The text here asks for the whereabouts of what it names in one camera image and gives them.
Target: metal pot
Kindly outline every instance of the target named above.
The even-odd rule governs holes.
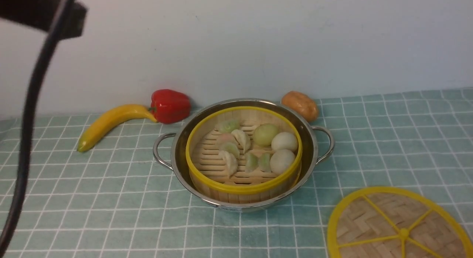
[[[287,118],[291,123],[294,124],[297,131],[299,132],[302,142],[303,142],[303,155],[302,155],[302,166],[301,166],[301,173],[299,175],[299,180],[297,184],[292,187],[292,189],[288,190],[287,192],[274,197],[272,199],[268,199],[258,203],[251,203],[251,204],[229,204],[223,203],[220,201],[216,201],[211,199],[207,196],[204,196],[200,192],[198,192],[194,185],[192,184],[191,177],[189,175],[189,167],[186,162],[186,142],[191,133],[192,129],[199,123],[203,118],[207,117],[211,113],[216,111],[231,108],[234,106],[257,106],[260,108],[267,108],[274,112],[279,113],[280,115]],[[324,153],[324,155],[318,157],[318,145],[317,139],[313,130],[320,130],[326,133],[329,137],[330,146],[328,151]],[[174,137],[173,145],[171,147],[171,164],[164,161],[158,154],[158,145],[162,140],[166,138]],[[204,202],[210,204],[211,206],[224,209],[228,211],[238,211],[238,212],[252,212],[267,209],[270,206],[273,206],[283,199],[287,198],[291,195],[294,191],[296,191],[299,187],[301,187],[307,179],[312,174],[314,167],[327,159],[331,153],[333,152],[333,147],[335,146],[335,140],[333,135],[324,127],[319,126],[310,126],[304,118],[302,118],[298,113],[293,111],[292,109],[281,105],[280,103],[274,103],[271,101],[261,100],[257,98],[239,98],[239,99],[232,99],[227,101],[222,101],[216,103],[214,105],[208,106],[207,108],[202,109],[198,113],[194,114],[191,119],[184,124],[181,128],[181,131],[178,133],[166,133],[164,135],[159,136],[153,146],[153,154],[157,162],[159,162],[164,167],[172,170],[176,175],[177,179],[182,183],[182,185],[188,189],[192,194],[198,196]]]

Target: brown potato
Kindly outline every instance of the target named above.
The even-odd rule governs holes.
[[[282,97],[281,103],[299,113],[308,122],[317,120],[319,116],[317,104],[301,92],[290,91],[286,93]]]

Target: black cable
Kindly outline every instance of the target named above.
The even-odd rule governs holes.
[[[75,0],[61,0],[61,2],[59,2],[49,33],[46,36],[37,62],[34,65],[34,70],[31,74],[23,109],[17,181],[7,221],[5,222],[5,226],[3,227],[0,236],[0,257],[3,257],[7,251],[13,233],[17,228],[23,202],[25,201],[32,145],[31,141],[33,138],[34,115],[37,108],[39,92],[52,55],[56,50],[58,42],[61,40],[62,31],[71,14],[74,1]]]

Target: green checkered tablecloth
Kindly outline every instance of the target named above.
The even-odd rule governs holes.
[[[27,199],[8,258],[326,257],[334,206],[366,186],[432,199],[473,234],[473,88],[318,100],[336,149],[284,204],[215,210],[153,161],[182,123],[131,120],[75,151],[98,115],[38,118]],[[17,170],[19,120],[0,122],[0,220]],[[317,133],[320,151],[328,147]],[[169,160],[172,139],[160,146]]]

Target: yellow banana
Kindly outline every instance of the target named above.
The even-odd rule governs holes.
[[[143,105],[120,105],[110,109],[95,120],[81,135],[77,151],[86,152],[102,139],[111,129],[131,119],[148,118],[157,122],[156,118]]]

